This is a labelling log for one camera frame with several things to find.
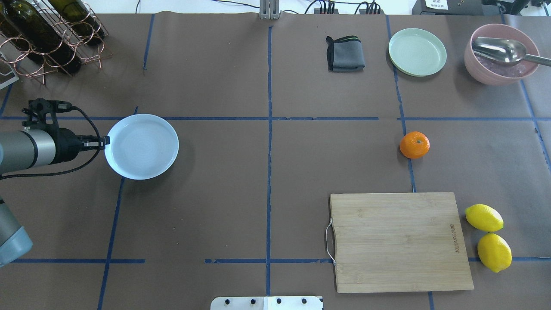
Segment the pink bowl with ice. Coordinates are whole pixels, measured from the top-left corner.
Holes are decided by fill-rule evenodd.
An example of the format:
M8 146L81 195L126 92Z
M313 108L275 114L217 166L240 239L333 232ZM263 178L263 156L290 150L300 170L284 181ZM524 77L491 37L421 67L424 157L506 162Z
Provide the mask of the pink bowl with ice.
M490 86L504 86L531 76L539 67L538 64L527 61L521 61L513 66L499 65L484 57L480 57L474 54L471 47L471 43L477 37L513 39L523 43L528 54L539 56L540 51L528 35L512 26L497 23L480 26L474 30L468 39L463 55L467 72L478 82Z

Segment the aluminium frame post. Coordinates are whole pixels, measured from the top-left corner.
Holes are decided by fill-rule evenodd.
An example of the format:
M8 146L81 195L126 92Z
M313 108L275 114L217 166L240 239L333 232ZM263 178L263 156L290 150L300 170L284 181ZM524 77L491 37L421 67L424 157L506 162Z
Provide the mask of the aluminium frame post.
M260 0L259 18L263 20L277 20L281 17L279 0Z

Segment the white metal base plate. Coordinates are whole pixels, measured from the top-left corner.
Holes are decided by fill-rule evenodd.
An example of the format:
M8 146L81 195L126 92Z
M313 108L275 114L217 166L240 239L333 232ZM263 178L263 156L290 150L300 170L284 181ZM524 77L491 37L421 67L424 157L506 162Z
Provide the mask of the white metal base plate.
M210 304L211 310L323 310L323 298L299 296L218 297Z

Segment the light green plate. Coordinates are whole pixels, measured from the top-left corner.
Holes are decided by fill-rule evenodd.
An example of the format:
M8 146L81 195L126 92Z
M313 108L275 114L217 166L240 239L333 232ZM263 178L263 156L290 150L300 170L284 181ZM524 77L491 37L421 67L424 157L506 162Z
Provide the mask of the light green plate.
M441 40L427 30L417 28L402 29L393 34L388 53L398 70L413 77L431 76L447 62L447 51Z

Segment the dark wine bottle right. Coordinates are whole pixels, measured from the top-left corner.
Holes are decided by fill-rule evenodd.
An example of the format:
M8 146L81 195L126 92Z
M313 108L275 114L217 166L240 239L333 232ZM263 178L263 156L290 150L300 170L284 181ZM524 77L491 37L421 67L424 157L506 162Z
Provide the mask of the dark wine bottle right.
M85 44L95 47L103 43L104 30L81 0L49 0L49 4Z

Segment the light blue plate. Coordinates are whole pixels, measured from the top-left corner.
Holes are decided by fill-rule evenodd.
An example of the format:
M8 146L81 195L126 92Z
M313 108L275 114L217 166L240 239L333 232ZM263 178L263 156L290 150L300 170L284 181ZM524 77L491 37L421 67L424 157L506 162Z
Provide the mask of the light blue plate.
M179 153L179 138L173 126L152 114L123 118L110 129L108 137L106 161L127 179L155 178L173 165Z

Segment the dark wine bottle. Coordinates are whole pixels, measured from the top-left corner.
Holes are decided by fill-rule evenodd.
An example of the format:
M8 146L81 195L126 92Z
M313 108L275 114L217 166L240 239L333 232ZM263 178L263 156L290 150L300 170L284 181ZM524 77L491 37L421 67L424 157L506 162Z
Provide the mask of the dark wine bottle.
M46 63L71 76L81 68L74 49L63 41L52 25L25 0L2 0L3 14L12 26L29 41Z
M95 47L103 43L104 30L81 0L49 0L49 4L85 44Z

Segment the folded grey cloth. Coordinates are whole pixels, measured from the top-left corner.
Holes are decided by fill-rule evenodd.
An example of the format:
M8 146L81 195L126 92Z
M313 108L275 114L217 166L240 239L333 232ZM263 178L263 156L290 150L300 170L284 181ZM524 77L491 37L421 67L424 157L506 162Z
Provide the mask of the folded grey cloth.
M338 39L325 37L328 44L326 56L331 72L358 72L366 67L362 42L356 36Z

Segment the lower yellow lemon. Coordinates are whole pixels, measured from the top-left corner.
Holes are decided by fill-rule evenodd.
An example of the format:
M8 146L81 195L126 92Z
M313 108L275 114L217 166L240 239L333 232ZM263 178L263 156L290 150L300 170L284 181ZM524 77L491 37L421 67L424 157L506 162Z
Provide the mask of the lower yellow lemon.
M498 234L487 233L477 244L482 264L494 273L507 269L512 263L512 251L506 240Z

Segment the yellow lemon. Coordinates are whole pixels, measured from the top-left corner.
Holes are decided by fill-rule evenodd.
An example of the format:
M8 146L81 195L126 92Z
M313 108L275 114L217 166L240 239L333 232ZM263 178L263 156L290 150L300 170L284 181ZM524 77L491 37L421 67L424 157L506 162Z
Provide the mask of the yellow lemon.
M501 214L485 204L474 204L465 210L467 222L474 228L485 232L495 232L504 228Z
M482 264L494 273L507 269L512 263L512 251L506 240L498 234L487 233L477 244Z

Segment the dark wine bottle left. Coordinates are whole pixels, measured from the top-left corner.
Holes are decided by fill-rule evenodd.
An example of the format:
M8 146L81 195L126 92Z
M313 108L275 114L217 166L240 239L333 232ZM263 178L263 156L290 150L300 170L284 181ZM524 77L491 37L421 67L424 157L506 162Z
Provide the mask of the dark wine bottle left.
M12 26L29 41L46 63L71 76L81 68L74 49L63 41L52 25L25 0L2 0L3 14Z

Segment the upper yellow lemon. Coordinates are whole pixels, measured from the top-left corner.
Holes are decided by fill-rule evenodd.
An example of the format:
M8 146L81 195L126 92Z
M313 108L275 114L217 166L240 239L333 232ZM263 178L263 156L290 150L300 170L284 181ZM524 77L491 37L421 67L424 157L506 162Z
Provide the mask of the upper yellow lemon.
M485 204L474 204L465 210L467 222L474 228L485 232L495 232L504 228L501 214Z

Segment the orange fruit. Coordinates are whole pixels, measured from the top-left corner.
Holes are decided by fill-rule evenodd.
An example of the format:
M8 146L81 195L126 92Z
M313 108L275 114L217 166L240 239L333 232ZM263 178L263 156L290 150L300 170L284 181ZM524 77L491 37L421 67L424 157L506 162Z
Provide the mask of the orange fruit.
M430 141L425 134L412 131L402 137L398 147L406 158L417 159L427 155L430 150Z

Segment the metal scoop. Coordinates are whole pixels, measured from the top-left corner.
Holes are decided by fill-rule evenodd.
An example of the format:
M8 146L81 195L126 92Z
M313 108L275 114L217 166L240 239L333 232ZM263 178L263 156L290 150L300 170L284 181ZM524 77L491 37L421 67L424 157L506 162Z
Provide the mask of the metal scoop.
M551 59L527 53L527 47L513 39L477 37L471 47L474 54L509 66L521 61L551 66Z

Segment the wooden cutting board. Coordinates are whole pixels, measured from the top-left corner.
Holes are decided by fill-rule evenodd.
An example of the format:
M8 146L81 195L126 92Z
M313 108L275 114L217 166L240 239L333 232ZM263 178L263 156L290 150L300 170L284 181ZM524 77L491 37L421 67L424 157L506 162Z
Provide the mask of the wooden cutting board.
M473 290L452 192L329 196L339 294Z

